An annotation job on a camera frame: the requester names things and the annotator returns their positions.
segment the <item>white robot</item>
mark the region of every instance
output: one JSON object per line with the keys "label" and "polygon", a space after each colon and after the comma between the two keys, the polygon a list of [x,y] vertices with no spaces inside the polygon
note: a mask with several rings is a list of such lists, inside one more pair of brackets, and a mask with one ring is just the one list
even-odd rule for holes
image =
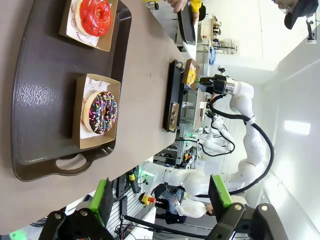
{"label": "white robot", "polygon": [[[229,78],[229,76],[223,75],[215,75],[211,81],[214,84],[215,93],[222,95],[232,95],[229,104],[231,110],[234,112],[240,112],[242,117],[245,119],[246,135],[243,139],[243,144],[247,157],[239,162],[237,172],[220,174],[224,181],[224,184],[230,192],[239,190],[244,186],[250,184],[252,185],[258,181],[257,177],[261,174],[261,163],[265,158],[266,151],[264,148],[262,137],[257,130],[257,128],[259,127],[255,124],[256,118],[252,110],[254,88],[245,82],[234,81]],[[217,128],[221,133],[223,133],[228,139],[232,139],[230,134],[225,131],[221,123],[219,123],[218,119],[215,121],[214,127]],[[272,144],[269,139],[266,139],[266,141],[271,151],[270,162],[267,169],[265,170],[263,175],[260,176],[260,178],[263,178],[267,174],[273,161],[274,150]],[[212,145],[212,142],[210,142],[209,140],[204,145],[209,148],[217,148],[217,146]],[[165,167],[146,161],[141,166],[140,173],[143,182],[147,183],[143,186],[143,190],[146,192],[153,190],[159,184],[167,183],[171,186],[182,186],[185,191],[192,196],[208,193],[210,176],[206,176],[201,170],[198,169],[175,169],[172,167]]]}
{"label": "white robot", "polygon": [[[206,127],[205,131],[208,134],[200,134],[198,136],[198,142],[203,145],[205,152],[209,150],[216,153],[229,154],[234,150],[234,138],[230,133],[224,128],[223,119],[215,115],[212,119],[212,127]],[[195,142],[187,142],[186,150],[191,147],[198,147],[199,144]]]}

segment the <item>donut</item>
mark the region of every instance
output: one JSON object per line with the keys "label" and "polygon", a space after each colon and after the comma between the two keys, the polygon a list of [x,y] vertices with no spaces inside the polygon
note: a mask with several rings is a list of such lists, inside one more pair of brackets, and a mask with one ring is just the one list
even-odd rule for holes
{"label": "donut", "polygon": [[117,111],[118,105],[110,92],[96,91],[84,105],[84,125],[92,133],[105,134],[115,123]]}
{"label": "donut", "polygon": [[107,0],[79,0],[75,8],[75,22],[83,34],[102,37],[110,27],[109,3]]}

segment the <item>brown serving tray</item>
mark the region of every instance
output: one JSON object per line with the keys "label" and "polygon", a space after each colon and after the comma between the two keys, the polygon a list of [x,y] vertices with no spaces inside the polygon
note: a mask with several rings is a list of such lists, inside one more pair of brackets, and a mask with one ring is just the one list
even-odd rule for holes
{"label": "brown serving tray", "polygon": [[[91,73],[122,83],[131,13],[118,2],[111,51],[106,52],[58,34],[65,5],[66,0],[36,0],[24,30],[11,112],[12,167],[21,181],[81,174],[116,144],[81,150],[72,141],[76,79]],[[57,166],[57,160],[79,153],[86,159],[83,166]]]}

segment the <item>gray table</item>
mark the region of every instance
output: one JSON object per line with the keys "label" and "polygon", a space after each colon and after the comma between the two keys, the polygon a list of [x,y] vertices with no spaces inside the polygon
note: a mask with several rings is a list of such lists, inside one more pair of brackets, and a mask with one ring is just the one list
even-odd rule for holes
{"label": "gray table", "polygon": [[19,181],[11,165],[10,113],[16,61],[32,3],[0,2],[0,234],[72,203],[92,192],[100,179],[120,176],[175,140],[175,133],[167,133],[162,124],[169,63],[183,57],[141,0],[123,0],[132,13],[132,25],[113,153],[78,176]]}

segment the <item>black tray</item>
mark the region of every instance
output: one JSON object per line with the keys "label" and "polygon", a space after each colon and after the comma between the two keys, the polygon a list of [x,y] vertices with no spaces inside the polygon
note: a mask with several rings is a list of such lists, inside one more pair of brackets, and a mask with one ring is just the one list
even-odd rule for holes
{"label": "black tray", "polygon": [[194,26],[194,17],[191,9],[191,3],[188,0],[187,5],[184,7],[183,11],[179,11],[178,22],[180,28],[180,34],[182,40],[190,45],[196,45],[196,33]]}
{"label": "black tray", "polygon": [[163,116],[163,128],[167,132],[176,132],[171,131],[170,127],[170,112],[171,112],[171,103],[179,104],[179,111],[177,115],[176,126],[180,125],[181,109],[182,109],[182,100],[184,97],[184,84],[182,79],[184,76],[184,64],[177,59],[173,60],[169,65],[169,74],[168,74],[168,84],[166,86],[166,97],[164,105],[164,116]]}
{"label": "black tray", "polygon": [[[122,82],[132,16],[118,2],[111,51],[58,34],[66,0],[36,0],[29,15],[15,73],[11,113],[13,171],[21,181],[78,175],[108,156],[116,140],[79,149],[72,141],[76,79],[87,73]],[[60,169],[58,159],[81,153],[86,163]]]}

